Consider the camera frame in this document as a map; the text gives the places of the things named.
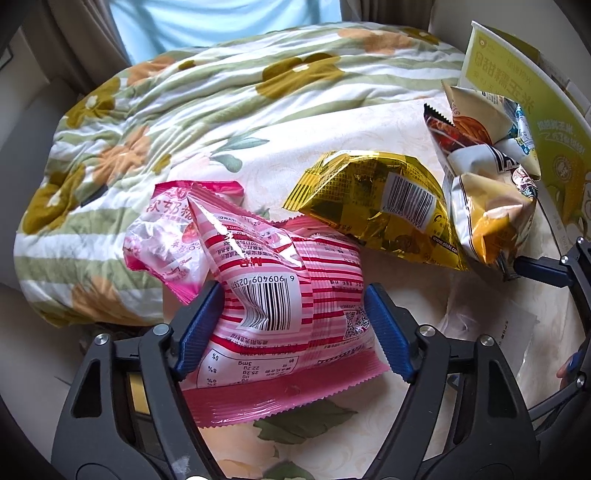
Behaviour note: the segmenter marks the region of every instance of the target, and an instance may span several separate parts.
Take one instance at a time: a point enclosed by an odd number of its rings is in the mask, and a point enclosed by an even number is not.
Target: snack bag
[[[494,145],[525,168],[533,180],[541,178],[538,154],[521,105],[494,93],[453,87],[443,82],[455,127],[465,135]]]
[[[196,183],[242,203],[244,190],[237,181],[159,183],[145,212],[127,229],[123,243],[127,267],[149,272],[184,304],[197,296],[209,272],[187,201]]]
[[[283,208],[315,217],[366,247],[467,269],[441,187],[414,157],[329,152],[306,170]]]
[[[463,249],[498,267],[505,278],[515,277],[513,260],[534,217],[534,182],[513,158],[483,142],[482,136],[461,131],[428,105],[425,122],[446,174],[443,191]]]
[[[198,426],[260,419],[388,370],[355,244],[306,216],[269,222],[197,184],[189,206],[225,288],[203,359],[181,385]]]

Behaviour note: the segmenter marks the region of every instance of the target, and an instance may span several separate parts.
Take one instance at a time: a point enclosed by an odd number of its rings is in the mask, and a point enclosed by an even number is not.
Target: bed
[[[462,60],[459,50],[413,28],[342,23],[171,51],[122,71],[59,123],[15,243],[24,294],[56,326],[169,320],[176,305],[163,302],[160,282],[128,270],[122,258],[126,228],[162,181],[237,180],[243,206],[279,220],[301,172],[327,150],[413,155],[441,180],[423,105],[447,112],[441,81],[454,84]],[[532,231],[525,253],[556,257],[540,210]],[[458,274],[368,250],[362,262],[367,283],[384,284],[420,323],[442,325]],[[531,406],[555,390],[553,372],[582,339],[572,300],[565,290],[479,274],[488,287],[475,301],[493,308],[493,288],[539,321],[525,333],[512,324],[526,346],[532,337],[516,367]],[[229,478],[361,476],[405,391],[387,372],[272,419],[202,434]],[[441,451],[453,400],[446,391],[428,456]]]

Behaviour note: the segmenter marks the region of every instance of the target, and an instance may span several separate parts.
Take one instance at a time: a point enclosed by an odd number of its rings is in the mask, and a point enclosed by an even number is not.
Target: striped blanket
[[[257,130],[431,97],[441,80],[457,82],[463,56],[413,28],[340,23],[170,51],[120,72],[58,125],[15,241],[25,296],[56,326],[162,321],[160,282],[128,270],[122,244],[171,168],[191,160],[208,178],[246,180],[241,153],[266,142]]]

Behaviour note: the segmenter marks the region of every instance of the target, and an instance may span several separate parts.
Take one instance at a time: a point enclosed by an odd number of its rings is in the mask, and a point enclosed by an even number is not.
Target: nutrition facts table
[[[197,387],[221,387],[286,375],[296,367],[298,358],[297,355],[263,359],[250,359],[247,356],[231,358],[212,349],[201,362]]]

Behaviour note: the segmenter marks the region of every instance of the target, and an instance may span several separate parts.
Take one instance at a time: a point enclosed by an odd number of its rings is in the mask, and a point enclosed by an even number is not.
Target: pink striped snack bag
[[[257,420],[388,370],[347,237],[306,216],[269,222],[198,185],[189,206],[225,288],[203,359],[181,385],[198,426]]]
[[[244,189],[237,181],[159,183],[145,212],[127,229],[123,242],[127,267],[147,271],[184,304],[197,296],[209,273],[187,201],[194,184],[237,204],[244,198]]]

